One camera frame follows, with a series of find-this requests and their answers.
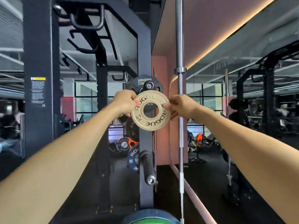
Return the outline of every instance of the person's left arm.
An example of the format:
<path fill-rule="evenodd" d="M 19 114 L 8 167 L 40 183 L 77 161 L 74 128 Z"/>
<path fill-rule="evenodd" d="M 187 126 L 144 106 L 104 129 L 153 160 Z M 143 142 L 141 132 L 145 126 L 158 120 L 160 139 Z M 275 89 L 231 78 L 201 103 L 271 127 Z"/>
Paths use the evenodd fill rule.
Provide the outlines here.
<path fill-rule="evenodd" d="M 135 97 L 131 90 L 117 92 L 110 105 L 45 146 L 3 180 L 0 222 L 48 224 L 77 184 L 112 120 L 139 105 Z"/>

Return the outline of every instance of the orange object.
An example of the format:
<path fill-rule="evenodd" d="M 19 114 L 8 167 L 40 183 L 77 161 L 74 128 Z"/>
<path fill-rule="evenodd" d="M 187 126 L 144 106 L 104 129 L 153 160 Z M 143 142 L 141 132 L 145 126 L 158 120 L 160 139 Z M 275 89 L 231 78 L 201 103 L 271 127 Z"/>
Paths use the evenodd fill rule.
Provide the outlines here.
<path fill-rule="evenodd" d="M 197 139 L 196 139 L 196 146 L 197 147 L 201 147 L 202 146 L 203 138 L 204 138 L 204 136 L 202 135 L 202 133 L 199 133 L 197 135 Z"/>
<path fill-rule="evenodd" d="M 132 147 L 134 147 L 135 145 L 138 145 L 138 144 L 139 144 L 138 142 L 133 141 L 131 138 L 129 138 L 129 147 L 130 147 L 130 149 L 131 149 Z"/>

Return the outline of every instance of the forearm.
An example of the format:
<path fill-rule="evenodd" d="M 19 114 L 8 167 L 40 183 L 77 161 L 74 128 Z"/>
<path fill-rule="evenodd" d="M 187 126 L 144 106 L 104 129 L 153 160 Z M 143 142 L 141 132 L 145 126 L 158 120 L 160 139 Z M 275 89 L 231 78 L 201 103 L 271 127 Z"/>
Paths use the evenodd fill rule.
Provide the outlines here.
<path fill-rule="evenodd" d="M 299 151 L 260 132 L 215 114 L 198 110 L 195 121 L 214 134 L 232 160 L 287 223 L 297 223 L 299 211 Z"/>
<path fill-rule="evenodd" d="M 41 149 L 3 180 L 0 183 L 1 222 L 48 224 L 75 187 L 115 117 L 115 108 L 107 106 Z"/>

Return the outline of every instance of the beige weight plate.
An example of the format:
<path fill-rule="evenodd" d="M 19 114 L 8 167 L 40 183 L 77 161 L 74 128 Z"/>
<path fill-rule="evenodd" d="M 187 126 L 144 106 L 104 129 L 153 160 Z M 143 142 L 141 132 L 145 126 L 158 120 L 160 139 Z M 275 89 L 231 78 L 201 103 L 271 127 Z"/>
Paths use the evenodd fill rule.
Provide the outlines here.
<path fill-rule="evenodd" d="M 138 94 L 134 101 L 137 100 L 139 100 L 141 104 L 133 110 L 131 116 L 138 127 L 146 131 L 156 131 L 167 124 L 171 116 L 171 111 L 163 108 L 163 104 L 169 102 L 164 94 L 157 90 L 147 90 Z M 143 108 L 148 103 L 154 103 L 158 106 L 159 112 L 154 118 L 149 118 L 144 114 Z"/>

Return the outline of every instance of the person's right arm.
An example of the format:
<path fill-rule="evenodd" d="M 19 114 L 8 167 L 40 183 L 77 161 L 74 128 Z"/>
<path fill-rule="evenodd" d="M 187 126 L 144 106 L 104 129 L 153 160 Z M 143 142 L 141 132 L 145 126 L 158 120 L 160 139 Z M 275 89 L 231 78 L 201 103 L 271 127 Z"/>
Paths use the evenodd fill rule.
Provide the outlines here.
<path fill-rule="evenodd" d="M 299 220 L 299 151 L 268 135 L 251 130 L 187 95 L 170 98 L 172 119 L 182 116 L 204 124 L 231 156 L 246 179 L 286 224 Z"/>

